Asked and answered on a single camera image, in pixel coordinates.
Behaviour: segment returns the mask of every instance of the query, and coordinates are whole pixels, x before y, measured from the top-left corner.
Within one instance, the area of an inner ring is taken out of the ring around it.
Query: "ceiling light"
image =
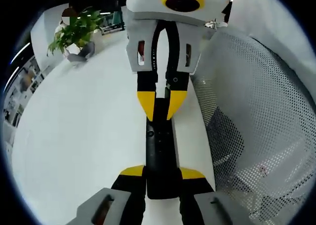
[[[27,46],[29,46],[30,45],[30,42],[28,42],[23,48],[21,48],[20,49],[20,51],[15,55],[15,57],[11,60],[11,62],[10,62],[10,64],[16,59],[16,57],[23,51],[23,50],[25,50],[25,48],[27,47]]]
[[[14,76],[14,74],[16,73],[16,71],[18,71],[19,68],[20,68],[20,67],[17,67],[17,68],[14,70],[14,72],[12,73],[11,77],[9,78],[9,80],[6,82],[3,92],[5,91],[6,87],[7,87],[8,84],[9,84],[9,82],[11,81],[11,79],[12,79],[13,76]]]

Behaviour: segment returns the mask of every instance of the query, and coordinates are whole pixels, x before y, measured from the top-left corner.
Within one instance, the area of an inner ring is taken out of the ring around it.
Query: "desk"
[[[65,59],[52,70],[28,102],[15,134],[13,174],[45,225],[67,223],[78,205],[111,187],[123,169],[145,164],[146,115],[125,52],[126,32],[105,40],[105,49],[87,63],[75,67]],[[180,165],[201,171],[214,187],[191,82],[174,122]],[[182,224],[178,199],[146,202],[144,225]]]

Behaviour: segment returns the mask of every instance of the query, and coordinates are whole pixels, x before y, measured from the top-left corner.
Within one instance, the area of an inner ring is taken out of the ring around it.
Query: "white robot body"
[[[203,7],[191,12],[174,11],[164,5],[162,0],[127,0],[126,6],[132,12],[165,13],[166,17],[168,17],[168,14],[176,14],[207,22],[209,20],[214,20],[215,18],[220,18],[222,10],[229,3],[229,0],[203,1]]]

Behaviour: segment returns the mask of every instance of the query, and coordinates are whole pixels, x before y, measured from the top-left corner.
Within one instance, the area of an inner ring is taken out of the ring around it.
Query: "perforated mesh panel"
[[[218,31],[192,81],[216,189],[256,224],[286,224],[315,182],[315,103],[294,72],[256,40]]]

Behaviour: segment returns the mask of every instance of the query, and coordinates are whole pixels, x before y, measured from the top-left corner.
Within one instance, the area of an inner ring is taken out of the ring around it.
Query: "green leaves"
[[[54,41],[48,46],[47,55],[48,51],[54,54],[56,49],[64,53],[65,48],[71,44],[85,46],[90,41],[93,31],[100,29],[103,20],[104,17],[99,11],[87,8],[80,13],[79,19],[73,19],[69,26],[55,34]]]

